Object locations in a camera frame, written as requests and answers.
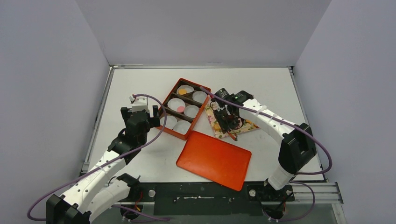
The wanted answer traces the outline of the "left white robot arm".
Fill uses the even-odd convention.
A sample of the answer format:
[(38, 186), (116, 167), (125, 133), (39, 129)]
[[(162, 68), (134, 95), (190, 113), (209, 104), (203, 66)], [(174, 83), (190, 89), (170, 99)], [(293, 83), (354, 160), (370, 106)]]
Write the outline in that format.
[(62, 195), (52, 195), (46, 201), (46, 223), (90, 224), (119, 200), (126, 198), (132, 201), (139, 196), (137, 180), (127, 174), (122, 174), (121, 179), (109, 189), (103, 187), (146, 145), (150, 129), (160, 126), (158, 106), (153, 106), (152, 111), (153, 116), (150, 116), (147, 106), (121, 108), (125, 128), (111, 142), (95, 167)]

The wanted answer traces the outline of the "small orange cookie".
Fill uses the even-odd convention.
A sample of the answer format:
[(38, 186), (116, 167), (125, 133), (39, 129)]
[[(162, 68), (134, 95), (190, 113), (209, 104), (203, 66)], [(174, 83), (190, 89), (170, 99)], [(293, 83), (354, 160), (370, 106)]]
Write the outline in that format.
[(213, 126), (212, 126), (212, 128), (213, 128), (213, 130), (214, 131), (216, 131), (216, 132), (221, 132), (221, 127), (220, 127), (220, 125), (217, 123), (217, 124), (214, 124)]

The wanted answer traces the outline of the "floral tray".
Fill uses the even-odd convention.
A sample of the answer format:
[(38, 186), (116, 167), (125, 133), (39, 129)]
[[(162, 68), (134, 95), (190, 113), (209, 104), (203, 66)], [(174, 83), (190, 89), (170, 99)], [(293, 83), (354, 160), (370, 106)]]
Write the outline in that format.
[[(205, 106), (205, 112), (206, 112), (208, 121), (212, 127), (214, 124), (217, 124), (218, 122), (214, 117), (213, 109), (211, 108), (211, 105), (213, 105), (213, 103), (211, 101), (209, 103), (207, 103), (207, 105)], [(258, 127), (255, 124), (253, 124), (249, 120), (244, 120), (244, 125), (240, 129), (232, 130), (232, 132), (235, 132), (237, 135), (239, 135), (242, 133), (253, 131), (255, 129), (258, 129)], [(222, 139), (222, 138), (228, 137), (227, 133), (216, 132), (214, 130), (213, 130), (213, 133), (214, 133), (214, 137), (217, 139)]]

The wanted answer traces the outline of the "orange cookie tin box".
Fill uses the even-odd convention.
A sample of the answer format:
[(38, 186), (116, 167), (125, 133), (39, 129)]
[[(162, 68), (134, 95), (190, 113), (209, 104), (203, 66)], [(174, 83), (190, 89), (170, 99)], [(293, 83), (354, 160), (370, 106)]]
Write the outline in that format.
[[(165, 132), (165, 133), (168, 133), (168, 134), (170, 134), (170, 135), (172, 135), (172, 136), (174, 136), (174, 137), (177, 137), (177, 138), (179, 138), (179, 139), (182, 139), (182, 140), (187, 140), (187, 139), (188, 139), (188, 137), (189, 137), (190, 133), (192, 132), (192, 130), (194, 129), (194, 127), (195, 127), (195, 125), (196, 125), (196, 123), (197, 123), (199, 117), (201, 116), (202, 112), (204, 111), (204, 106), (205, 106), (206, 103), (208, 103), (208, 101), (209, 101), (209, 96), (208, 96), (208, 95), (207, 95), (206, 101), (205, 101), (203, 104), (200, 104), (199, 102), (196, 102), (196, 101), (193, 100), (193, 98), (192, 98), (193, 93), (192, 93), (191, 95), (189, 95), (189, 96), (178, 95), (178, 94), (176, 93), (178, 87), (181, 86), (181, 85), (185, 85), (185, 84), (186, 84), (186, 85), (192, 86), (192, 87), (194, 88), (194, 92), (196, 92), (196, 91), (202, 91), (202, 90), (200, 89), (200, 88), (202, 87), (202, 85), (197, 84), (197, 83), (194, 83), (194, 82), (189, 81), (189, 80), (184, 79), (184, 78), (180, 78), (180, 79), (176, 82), (176, 84), (174, 85), (174, 87), (172, 88), (172, 90), (170, 91), (170, 93), (169, 93), (169, 94), (167, 95), (167, 97), (165, 98), (165, 100), (164, 100), (164, 102), (163, 102), (163, 106), (159, 109), (160, 118), (162, 118), (163, 116), (166, 116), (166, 115), (171, 115), (171, 116), (174, 116), (178, 121), (180, 121), (180, 120), (186, 120), (186, 121), (188, 121), (188, 122), (191, 123), (190, 129), (188, 130), (188, 132), (187, 132), (185, 135), (182, 135), (182, 134), (180, 134), (180, 133), (177, 133), (177, 132), (175, 132), (175, 131), (173, 131), (173, 130), (171, 130), (171, 129), (168, 129), (168, 128), (166, 128), (166, 127), (164, 128), (164, 132)], [(170, 99), (172, 99), (172, 98), (179, 98), (179, 99), (182, 99), (182, 100), (185, 102), (185, 105), (186, 105), (186, 106), (188, 106), (188, 105), (195, 105), (195, 106), (199, 107), (199, 112), (198, 112), (198, 114), (196, 115), (196, 117), (195, 117), (194, 119), (192, 119), (192, 118), (189, 118), (189, 117), (185, 116), (184, 113), (178, 113), (178, 112), (176, 112), (176, 111), (171, 110), (171, 109), (167, 106), (167, 102), (168, 102)]]

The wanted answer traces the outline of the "round orange cookie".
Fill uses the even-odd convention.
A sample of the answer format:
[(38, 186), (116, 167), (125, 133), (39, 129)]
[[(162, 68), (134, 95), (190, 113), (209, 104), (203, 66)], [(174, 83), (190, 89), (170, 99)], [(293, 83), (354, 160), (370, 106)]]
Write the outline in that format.
[(188, 93), (187, 90), (184, 89), (184, 88), (178, 90), (178, 94), (179, 94), (179, 95), (185, 95), (185, 94), (187, 94), (187, 93)]

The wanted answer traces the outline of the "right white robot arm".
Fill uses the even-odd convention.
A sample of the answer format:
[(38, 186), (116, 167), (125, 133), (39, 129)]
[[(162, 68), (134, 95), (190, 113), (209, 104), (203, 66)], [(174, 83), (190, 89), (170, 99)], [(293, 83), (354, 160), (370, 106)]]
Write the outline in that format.
[(280, 146), (277, 167), (264, 187), (267, 198), (277, 199), (283, 188), (317, 155), (311, 128), (306, 123), (298, 125), (283, 119), (246, 91), (229, 94), (222, 88), (211, 98), (222, 131), (237, 129), (237, 121), (249, 120)]

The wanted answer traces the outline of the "orange tin lid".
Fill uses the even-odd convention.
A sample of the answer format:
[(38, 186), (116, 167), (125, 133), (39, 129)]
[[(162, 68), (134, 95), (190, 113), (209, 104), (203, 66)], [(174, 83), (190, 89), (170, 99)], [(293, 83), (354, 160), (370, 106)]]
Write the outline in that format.
[(192, 131), (176, 166), (235, 191), (241, 191), (252, 153), (209, 135)]

